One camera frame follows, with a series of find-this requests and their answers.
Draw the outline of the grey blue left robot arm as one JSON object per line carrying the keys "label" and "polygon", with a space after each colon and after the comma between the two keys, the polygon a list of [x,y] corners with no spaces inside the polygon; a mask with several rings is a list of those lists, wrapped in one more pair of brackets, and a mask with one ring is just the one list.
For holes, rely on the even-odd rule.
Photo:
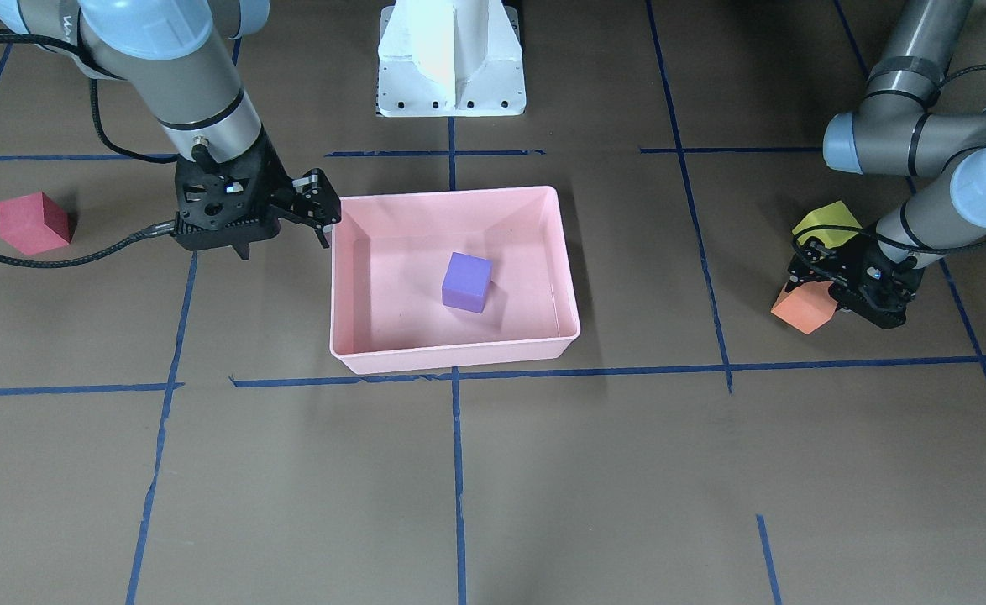
{"label": "grey blue left robot arm", "polygon": [[849,310],[893,329],[928,266],[986,245],[986,108],[933,112],[970,11],[969,1],[908,1],[858,110],[824,135],[831,169],[926,177],[927,187],[865,227],[841,203],[810,212],[792,231],[782,298],[820,286],[826,315]]}

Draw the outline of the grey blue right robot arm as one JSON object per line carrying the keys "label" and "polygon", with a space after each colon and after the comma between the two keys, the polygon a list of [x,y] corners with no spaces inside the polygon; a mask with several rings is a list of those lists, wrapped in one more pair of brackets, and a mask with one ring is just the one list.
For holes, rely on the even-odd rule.
{"label": "grey blue right robot arm", "polygon": [[100,118],[97,84],[128,82],[175,148],[177,210],[170,221],[78,258],[25,268],[81,266],[141,241],[168,236],[187,251],[235,249],[275,238],[281,221],[315,230],[323,248],[342,202],[320,169],[290,177],[234,64],[230,39],[261,29],[266,1],[0,1],[0,45],[33,45],[66,56],[86,74],[95,133],[114,153]]}

